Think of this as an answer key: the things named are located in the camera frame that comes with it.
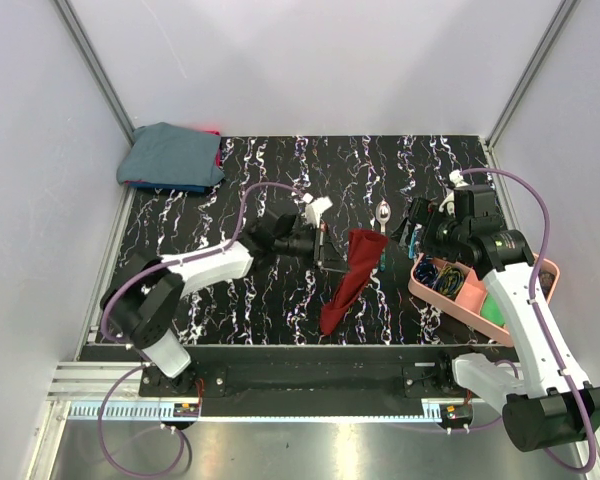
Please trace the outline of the aluminium frame post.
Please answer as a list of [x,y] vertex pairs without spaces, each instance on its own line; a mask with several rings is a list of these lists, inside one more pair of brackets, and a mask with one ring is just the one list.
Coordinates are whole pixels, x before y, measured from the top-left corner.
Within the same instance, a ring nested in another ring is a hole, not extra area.
[[485,138],[487,147],[494,149],[497,145],[578,5],[578,0],[562,0],[559,2],[494,127]]
[[73,4],[68,0],[51,0],[61,22],[69,33],[79,55],[98,87],[114,120],[127,142],[134,143],[134,126],[82,24]]

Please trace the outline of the left aluminium frame post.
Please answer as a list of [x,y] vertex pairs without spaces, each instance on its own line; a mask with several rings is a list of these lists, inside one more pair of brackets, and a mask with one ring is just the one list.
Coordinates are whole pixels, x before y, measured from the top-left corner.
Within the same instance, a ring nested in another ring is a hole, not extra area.
[[51,0],[61,22],[69,33],[79,55],[98,87],[114,120],[127,142],[134,143],[134,126],[82,24],[73,4],[68,0]]

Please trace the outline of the folded pink cloth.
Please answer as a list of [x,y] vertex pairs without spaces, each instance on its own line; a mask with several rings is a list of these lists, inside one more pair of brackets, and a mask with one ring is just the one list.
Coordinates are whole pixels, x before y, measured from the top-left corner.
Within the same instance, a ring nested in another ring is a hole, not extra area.
[[213,129],[199,129],[198,133],[201,134],[203,145],[212,154],[214,165],[218,168],[221,167],[221,141],[222,135],[218,130]]

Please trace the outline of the blue dotted rolled sock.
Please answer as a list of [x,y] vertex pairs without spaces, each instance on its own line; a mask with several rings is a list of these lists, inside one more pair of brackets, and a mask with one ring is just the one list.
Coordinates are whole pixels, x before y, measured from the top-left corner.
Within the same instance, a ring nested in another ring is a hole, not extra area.
[[438,268],[431,262],[420,262],[415,266],[414,278],[421,284],[431,288],[438,276]]

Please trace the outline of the fork with teal handle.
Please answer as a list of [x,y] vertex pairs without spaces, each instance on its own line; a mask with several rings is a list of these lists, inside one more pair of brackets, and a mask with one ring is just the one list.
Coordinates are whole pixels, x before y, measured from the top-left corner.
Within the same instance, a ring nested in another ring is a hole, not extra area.
[[410,259],[415,259],[418,255],[418,242],[419,242],[419,233],[420,233],[420,225],[416,225],[411,234],[409,245],[408,245],[408,257]]

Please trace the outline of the pink divided organizer tray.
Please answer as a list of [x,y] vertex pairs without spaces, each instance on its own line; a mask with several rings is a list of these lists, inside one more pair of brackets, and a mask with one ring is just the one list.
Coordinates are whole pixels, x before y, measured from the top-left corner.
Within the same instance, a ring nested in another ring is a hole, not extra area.
[[[550,297],[544,297],[534,270],[546,270],[559,277],[559,269],[552,262],[546,259],[532,263],[523,261],[507,265],[501,271],[489,267],[483,277],[478,277],[474,269],[460,263],[437,258],[431,258],[429,262],[438,268],[438,274],[446,265],[461,269],[466,275],[465,282],[457,296],[451,299],[411,277],[409,291],[414,296],[503,346],[516,348],[521,355],[538,360],[542,365],[548,364],[551,354],[547,347],[549,343],[565,346],[548,306]],[[488,294],[493,296],[504,316],[506,324],[503,328],[480,316]],[[553,340],[553,335],[557,335],[557,339]]]

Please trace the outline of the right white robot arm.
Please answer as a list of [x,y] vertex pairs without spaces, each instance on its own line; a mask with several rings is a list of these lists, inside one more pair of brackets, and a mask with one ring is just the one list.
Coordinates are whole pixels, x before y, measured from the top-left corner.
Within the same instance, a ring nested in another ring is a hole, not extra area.
[[482,354],[464,354],[434,371],[435,387],[450,397],[472,391],[500,413],[522,452],[594,441],[600,386],[592,385],[557,327],[534,270],[540,258],[521,232],[506,227],[489,186],[457,187],[453,203],[449,212],[416,197],[400,229],[420,231],[423,254],[475,272],[504,317],[522,376],[515,378]]

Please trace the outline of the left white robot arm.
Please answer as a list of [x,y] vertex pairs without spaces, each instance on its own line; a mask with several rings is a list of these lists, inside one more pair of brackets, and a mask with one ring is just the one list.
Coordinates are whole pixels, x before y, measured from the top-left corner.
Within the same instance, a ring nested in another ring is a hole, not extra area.
[[171,327],[180,300],[266,269],[280,256],[324,271],[348,270],[324,221],[307,223],[297,214],[267,213],[249,222],[235,242],[187,254],[132,257],[123,279],[113,282],[101,298],[103,325],[159,369],[161,384],[170,393],[186,395],[195,386],[196,372]]

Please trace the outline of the yellow blue rolled sock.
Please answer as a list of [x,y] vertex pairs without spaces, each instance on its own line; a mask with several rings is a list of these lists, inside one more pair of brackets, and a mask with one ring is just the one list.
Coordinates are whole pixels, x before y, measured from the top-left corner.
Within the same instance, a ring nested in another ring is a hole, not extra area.
[[446,265],[440,270],[433,284],[433,290],[447,298],[453,299],[460,292],[465,278],[466,275],[461,269]]

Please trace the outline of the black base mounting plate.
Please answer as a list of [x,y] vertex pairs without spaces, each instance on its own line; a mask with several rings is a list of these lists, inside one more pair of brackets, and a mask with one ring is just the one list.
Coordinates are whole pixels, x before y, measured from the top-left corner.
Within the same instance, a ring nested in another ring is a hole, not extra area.
[[422,413],[438,395],[430,371],[478,346],[196,346],[182,385],[150,368],[143,397],[193,397],[203,382],[204,417],[391,417]]

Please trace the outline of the right aluminium frame post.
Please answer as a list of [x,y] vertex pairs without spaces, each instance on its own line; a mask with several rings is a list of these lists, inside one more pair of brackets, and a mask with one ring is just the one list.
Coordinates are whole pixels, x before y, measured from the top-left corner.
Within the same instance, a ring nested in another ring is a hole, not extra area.
[[497,145],[578,5],[578,0],[562,0],[559,2],[494,127],[485,138],[487,147],[494,149]]

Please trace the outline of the folded grey-blue cloth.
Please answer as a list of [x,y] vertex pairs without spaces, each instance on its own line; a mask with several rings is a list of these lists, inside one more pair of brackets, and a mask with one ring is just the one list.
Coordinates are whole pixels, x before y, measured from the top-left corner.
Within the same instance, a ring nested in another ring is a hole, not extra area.
[[160,122],[134,131],[134,143],[116,172],[120,184],[140,181],[213,187],[224,179],[198,130]]

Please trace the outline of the dark red cloth napkin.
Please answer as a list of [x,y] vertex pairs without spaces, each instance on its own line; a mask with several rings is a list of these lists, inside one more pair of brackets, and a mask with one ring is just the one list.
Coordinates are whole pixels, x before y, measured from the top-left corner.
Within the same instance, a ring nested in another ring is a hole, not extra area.
[[330,335],[368,284],[389,239],[369,229],[349,231],[347,262],[349,271],[342,277],[332,299],[321,309],[320,330]]

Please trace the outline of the silver spoon patterned handle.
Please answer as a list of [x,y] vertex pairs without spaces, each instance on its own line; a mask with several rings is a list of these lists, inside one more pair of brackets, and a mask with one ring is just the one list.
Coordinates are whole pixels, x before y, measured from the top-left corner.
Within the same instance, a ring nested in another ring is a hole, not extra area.
[[[391,207],[386,200],[381,200],[376,207],[375,218],[379,225],[379,231],[382,235],[386,235],[386,227],[391,218]],[[379,271],[384,272],[386,269],[386,251],[383,250],[379,260]]]

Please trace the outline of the green rolled sock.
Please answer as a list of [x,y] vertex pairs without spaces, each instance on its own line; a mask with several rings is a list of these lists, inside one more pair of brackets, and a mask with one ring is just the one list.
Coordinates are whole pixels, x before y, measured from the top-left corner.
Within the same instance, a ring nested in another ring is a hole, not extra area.
[[501,313],[495,299],[490,294],[485,297],[480,310],[480,316],[500,328],[503,328],[506,324],[503,314]]

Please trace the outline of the brown patterned rolled sock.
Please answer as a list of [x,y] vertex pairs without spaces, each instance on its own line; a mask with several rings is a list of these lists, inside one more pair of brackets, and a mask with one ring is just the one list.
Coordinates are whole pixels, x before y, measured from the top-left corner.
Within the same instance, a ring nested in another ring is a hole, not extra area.
[[538,281],[545,298],[549,297],[549,294],[552,291],[553,285],[555,283],[555,278],[556,276],[549,271],[541,270],[539,272]]

